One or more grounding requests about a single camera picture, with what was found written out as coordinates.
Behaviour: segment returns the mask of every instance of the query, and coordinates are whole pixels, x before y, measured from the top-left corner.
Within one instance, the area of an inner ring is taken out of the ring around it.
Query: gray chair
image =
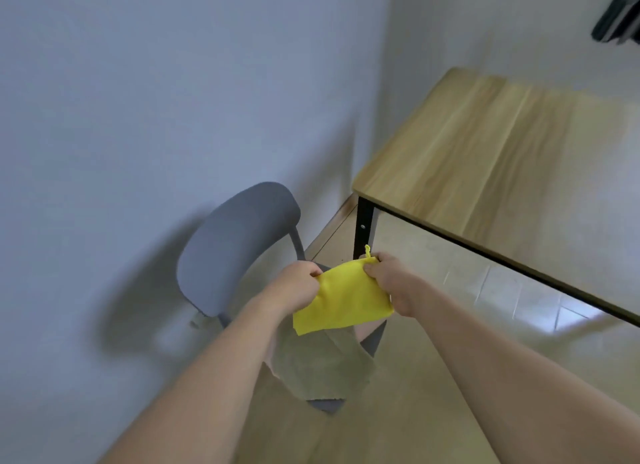
[[[299,221],[300,207],[292,193],[276,182],[256,184],[225,201],[205,218],[182,251],[177,281],[183,295],[201,313],[228,326],[231,319],[225,311],[236,286],[263,252],[289,235],[298,260],[305,260],[296,229]],[[368,354],[375,354],[385,325],[362,341]],[[332,413],[343,401],[313,400],[310,404]]]

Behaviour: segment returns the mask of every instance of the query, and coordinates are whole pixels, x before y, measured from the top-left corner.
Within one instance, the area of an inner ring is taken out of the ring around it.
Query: black metal table frame
[[[488,251],[488,250],[482,250],[471,244],[460,241],[457,238],[452,237],[451,235],[439,232],[430,226],[423,225],[421,223],[418,223],[417,221],[414,221],[403,215],[395,213],[393,210],[385,208],[384,206],[380,206],[379,204],[374,203],[373,201],[370,201],[366,198],[363,198],[362,196],[358,197],[356,233],[355,233],[355,241],[353,244],[354,259],[364,254],[365,252],[364,245],[366,244],[371,245],[370,242],[372,241],[372,236],[376,233],[376,224],[378,221],[378,214],[380,211],[389,213],[390,215],[395,216],[396,218],[400,218],[406,221],[407,223],[411,223],[412,225],[415,225],[423,230],[426,230],[434,235],[437,235],[440,238],[444,238],[444,240],[455,243],[456,245],[466,248],[467,250],[471,250],[472,252],[477,253],[478,255],[484,258],[488,258],[492,262],[496,262],[497,264],[508,267],[511,270],[514,270],[529,278],[532,278],[533,280],[536,280],[540,283],[548,285],[553,289],[559,290],[564,294],[567,294],[575,299],[579,299],[590,306],[596,307],[597,309],[600,309],[601,311],[606,312],[607,314],[611,314],[612,316],[617,317],[618,319],[626,323],[633,324],[634,326],[640,328],[640,315],[637,315],[622,307],[613,305],[612,303],[607,302],[603,299],[597,298],[592,294],[589,294],[582,290],[571,287],[570,285],[567,285],[564,282],[561,282],[559,280],[553,279],[552,277],[542,274],[537,270],[533,270],[529,267],[518,264],[517,262],[501,257],[496,253],[492,253],[491,251]]]

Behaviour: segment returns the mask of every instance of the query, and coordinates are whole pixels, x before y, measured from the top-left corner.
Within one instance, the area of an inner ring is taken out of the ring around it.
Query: baseboard
[[[347,219],[353,209],[356,208],[357,204],[358,195],[356,193],[352,193],[352,195],[347,198],[347,201],[342,204],[338,212],[333,215],[333,218],[331,218],[329,223],[327,223],[322,229],[320,234],[316,236],[316,239],[309,244],[309,247],[305,250],[307,260],[313,260],[316,255],[320,253],[324,244],[329,241],[331,235],[334,234],[342,222]]]

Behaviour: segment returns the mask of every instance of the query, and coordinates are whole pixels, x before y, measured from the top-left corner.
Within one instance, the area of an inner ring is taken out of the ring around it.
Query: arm
[[[230,462],[269,341],[284,316],[313,300],[320,273],[313,262],[284,268],[100,462]]]
[[[557,364],[478,321],[389,254],[365,265],[423,327],[500,462],[640,462],[640,419]]]

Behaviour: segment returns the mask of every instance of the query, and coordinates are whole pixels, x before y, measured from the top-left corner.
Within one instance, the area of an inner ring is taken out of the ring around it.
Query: dark hanging object
[[[617,39],[618,44],[632,39],[640,43],[640,0],[613,0],[591,37],[601,43]]]

